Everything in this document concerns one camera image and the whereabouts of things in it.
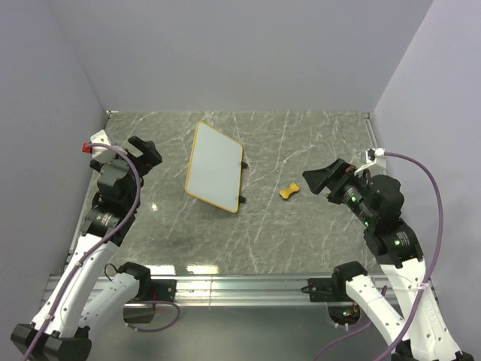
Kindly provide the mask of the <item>white whiteboard with yellow frame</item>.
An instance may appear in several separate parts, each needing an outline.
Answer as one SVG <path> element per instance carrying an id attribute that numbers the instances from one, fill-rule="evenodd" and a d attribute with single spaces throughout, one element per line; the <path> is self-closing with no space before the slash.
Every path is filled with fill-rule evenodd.
<path id="1" fill-rule="evenodd" d="M 243 160 L 242 143 L 199 121 L 195 127 L 184 190 L 196 199 L 229 213 L 237 213 L 241 203 Z"/>

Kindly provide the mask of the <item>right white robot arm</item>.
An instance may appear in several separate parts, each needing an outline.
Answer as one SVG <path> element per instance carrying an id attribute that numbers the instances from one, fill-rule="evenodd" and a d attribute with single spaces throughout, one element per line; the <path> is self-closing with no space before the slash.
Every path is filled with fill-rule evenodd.
<path id="1" fill-rule="evenodd" d="M 429 285 L 427 265 L 416 233 L 401 217 L 404 196 L 398 180 L 373 174 L 374 161 L 355 167 L 337 159 L 325 168 L 304 171 L 314 194 L 328 189 L 327 200 L 345 205 L 364 226 L 365 242 L 391 284 L 394 309 L 358 262 L 337 266 L 331 290 L 342 301 L 353 300 L 384 338 L 383 360 L 472 360 L 452 337 Z"/>

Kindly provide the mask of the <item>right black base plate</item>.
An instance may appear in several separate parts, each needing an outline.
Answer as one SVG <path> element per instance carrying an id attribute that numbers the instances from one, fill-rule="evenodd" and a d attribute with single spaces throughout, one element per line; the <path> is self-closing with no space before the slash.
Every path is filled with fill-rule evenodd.
<path id="1" fill-rule="evenodd" d="M 315 302 L 336 302 L 337 294 L 331 278 L 309 278 L 307 286 L 301 288 L 303 294 L 309 296 L 309 301 Z"/>

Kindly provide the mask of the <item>aluminium mounting rail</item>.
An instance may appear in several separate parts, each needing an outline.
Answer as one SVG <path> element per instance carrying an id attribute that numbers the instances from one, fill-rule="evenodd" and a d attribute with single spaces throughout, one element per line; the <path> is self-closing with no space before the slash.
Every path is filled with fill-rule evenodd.
<path id="1" fill-rule="evenodd" d="M 388 286 L 386 299 L 392 305 L 397 305 L 395 293 L 385 275 L 371 275 L 374 286 L 381 291 Z M 177 281 L 177 291 L 174 303 L 182 307 L 294 307 L 314 305 L 309 301 L 309 296 L 301 292 L 307 286 L 309 278 L 331 278 L 331 275 L 244 275 L 244 276 L 219 276 L 219 275 L 157 275 L 152 279 L 173 278 Z M 84 306 L 106 289 L 114 292 L 113 282 L 107 277 L 99 277 L 92 290 L 86 291 L 87 296 L 75 298 L 66 291 L 66 302 L 83 310 Z M 344 301 L 327 302 L 341 305 Z"/>

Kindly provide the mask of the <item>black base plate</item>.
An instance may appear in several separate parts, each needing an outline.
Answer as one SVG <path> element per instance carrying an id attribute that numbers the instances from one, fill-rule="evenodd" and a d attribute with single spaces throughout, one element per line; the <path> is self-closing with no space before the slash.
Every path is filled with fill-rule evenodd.
<path id="1" fill-rule="evenodd" d="M 309 278 L 307 286 L 301 288 L 303 294 L 309 296 L 309 301 L 315 302 L 336 302 L 337 294 L 331 278 Z"/>
<path id="2" fill-rule="evenodd" d="M 175 279 L 152 279 L 147 281 L 141 299 L 146 301 L 174 302 L 176 291 L 177 281 Z"/>

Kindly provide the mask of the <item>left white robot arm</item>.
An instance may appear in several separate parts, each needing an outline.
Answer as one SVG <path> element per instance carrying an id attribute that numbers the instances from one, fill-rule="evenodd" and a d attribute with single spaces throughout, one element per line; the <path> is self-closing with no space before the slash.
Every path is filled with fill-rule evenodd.
<path id="1" fill-rule="evenodd" d="M 32 321 L 17 324 L 11 334 L 24 360 L 85 360 L 98 324 L 131 300 L 153 301 L 150 269 L 133 262 L 121 265 L 107 287 L 89 299 L 101 270 L 135 221 L 144 176 L 162 163 L 152 141 L 132 136 L 129 143 L 139 156 L 113 145 L 103 132 L 83 146 L 99 174 L 98 191 L 55 289 Z"/>

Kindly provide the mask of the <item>yellow bone-shaped eraser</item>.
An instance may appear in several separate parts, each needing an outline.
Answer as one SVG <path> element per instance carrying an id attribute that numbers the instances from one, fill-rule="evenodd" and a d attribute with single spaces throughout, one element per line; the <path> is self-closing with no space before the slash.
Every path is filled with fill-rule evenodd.
<path id="1" fill-rule="evenodd" d="M 289 199 L 291 196 L 296 194 L 300 190 L 299 185 L 296 183 L 290 183 L 286 188 L 279 191 L 279 195 L 283 200 Z"/>

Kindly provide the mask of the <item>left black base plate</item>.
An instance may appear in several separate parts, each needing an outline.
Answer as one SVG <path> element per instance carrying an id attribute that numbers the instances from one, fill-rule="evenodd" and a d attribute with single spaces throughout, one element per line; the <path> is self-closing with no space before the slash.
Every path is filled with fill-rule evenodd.
<path id="1" fill-rule="evenodd" d="M 175 279 L 152 279 L 147 281 L 141 299 L 146 301 L 174 302 L 176 291 L 177 281 Z"/>

